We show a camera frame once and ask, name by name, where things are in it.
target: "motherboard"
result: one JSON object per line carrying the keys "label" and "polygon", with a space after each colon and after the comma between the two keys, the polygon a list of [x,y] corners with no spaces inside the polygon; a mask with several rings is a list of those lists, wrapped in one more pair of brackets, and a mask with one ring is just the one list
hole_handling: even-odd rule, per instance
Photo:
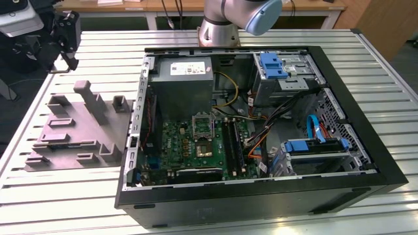
{"label": "motherboard", "polygon": [[246,138],[248,129],[242,119],[199,117],[164,122],[162,154],[148,158],[151,184],[192,183],[196,178],[196,181],[258,178],[256,165],[246,157],[250,151],[244,148]]}

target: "power supply label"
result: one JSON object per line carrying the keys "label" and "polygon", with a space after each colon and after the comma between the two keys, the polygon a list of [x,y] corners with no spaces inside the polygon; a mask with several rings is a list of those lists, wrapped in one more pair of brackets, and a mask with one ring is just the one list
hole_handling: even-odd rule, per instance
{"label": "power supply label", "polygon": [[179,62],[171,64],[170,75],[206,74],[204,62]]}

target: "blue plastic latch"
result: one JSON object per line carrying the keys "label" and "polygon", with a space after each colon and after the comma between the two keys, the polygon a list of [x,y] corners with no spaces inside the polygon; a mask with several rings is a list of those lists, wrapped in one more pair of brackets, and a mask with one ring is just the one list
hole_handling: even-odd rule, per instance
{"label": "blue plastic latch", "polygon": [[294,150],[293,145],[290,144],[290,142],[284,143],[284,148],[286,148],[286,152],[291,152]]}
{"label": "blue plastic latch", "polygon": [[275,166],[276,162],[279,161],[279,155],[275,156],[274,160],[272,160],[272,164],[271,166]]}
{"label": "blue plastic latch", "polygon": [[294,151],[309,151],[306,141],[290,141]]}
{"label": "blue plastic latch", "polygon": [[266,78],[287,78],[288,74],[283,70],[283,62],[276,56],[276,53],[262,53],[260,63],[266,72]]}
{"label": "blue plastic latch", "polygon": [[349,150],[349,148],[350,148],[349,141],[345,138],[342,138],[339,141],[341,141],[341,144],[342,144],[342,147],[345,148],[345,150]]}

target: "black cable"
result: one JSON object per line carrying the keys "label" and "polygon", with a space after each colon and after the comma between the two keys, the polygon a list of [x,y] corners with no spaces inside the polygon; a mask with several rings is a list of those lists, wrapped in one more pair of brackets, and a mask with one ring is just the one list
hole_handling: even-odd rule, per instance
{"label": "black cable", "polygon": [[180,16],[180,29],[183,29],[183,1],[180,1],[180,12],[182,12],[182,16]]}
{"label": "black cable", "polygon": [[295,2],[294,0],[290,0],[291,4],[293,4],[293,11],[290,13],[290,18],[287,19],[287,21],[290,21],[293,19],[293,17],[295,17],[297,15],[297,6],[295,6]]}
{"label": "black cable", "polygon": [[268,167],[268,153],[267,153],[267,139],[264,139],[262,142],[260,142],[260,150],[262,150],[262,163],[267,166],[267,172],[266,172],[266,176],[264,177],[268,177],[270,175],[270,167]]}
{"label": "black cable", "polygon": [[280,118],[283,114],[286,114],[294,107],[294,104],[297,103],[298,99],[302,98],[303,96],[309,94],[314,94],[321,91],[321,88],[314,88],[307,91],[301,91],[298,92],[288,100],[286,100],[272,111],[270,117],[267,118],[264,124],[263,124],[263,129],[255,134],[247,142],[254,141],[258,137],[260,137],[271,128],[274,125],[274,122]]}
{"label": "black cable", "polygon": [[164,0],[162,0],[162,4],[163,4],[163,8],[164,8],[164,12],[166,12],[166,17],[167,17],[167,22],[168,22],[168,26],[171,27],[170,25],[170,17],[168,17],[168,13],[167,13],[167,8],[166,8],[166,3],[164,3]]}
{"label": "black cable", "polygon": [[179,13],[179,16],[180,16],[180,25],[179,25],[179,29],[182,30],[182,18],[183,18],[183,13],[180,12],[180,9],[179,9],[179,3],[178,3],[178,0],[175,0],[176,2],[176,9],[178,9],[178,13]]}
{"label": "black cable", "polygon": [[295,15],[297,15],[297,6],[295,6],[295,2],[294,2],[294,0],[290,0],[290,2],[293,3],[293,14],[291,14],[291,16],[295,16]]}

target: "white table surface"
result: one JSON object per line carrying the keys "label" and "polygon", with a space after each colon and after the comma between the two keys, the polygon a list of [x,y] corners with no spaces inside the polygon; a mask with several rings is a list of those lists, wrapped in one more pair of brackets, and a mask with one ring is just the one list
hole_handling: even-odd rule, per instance
{"label": "white table surface", "polygon": [[334,214],[144,230],[114,208],[119,167],[25,172],[31,146],[45,124],[52,94],[82,101],[72,87],[90,80],[104,100],[134,99],[146,47],[195,47],[196,32],[84,32],[79,68],[49,75],[0,160],[0,235],[417,234],[418,98],[362,35],[349,30],[240,32],[243,46],[322,46],[410,183]]}

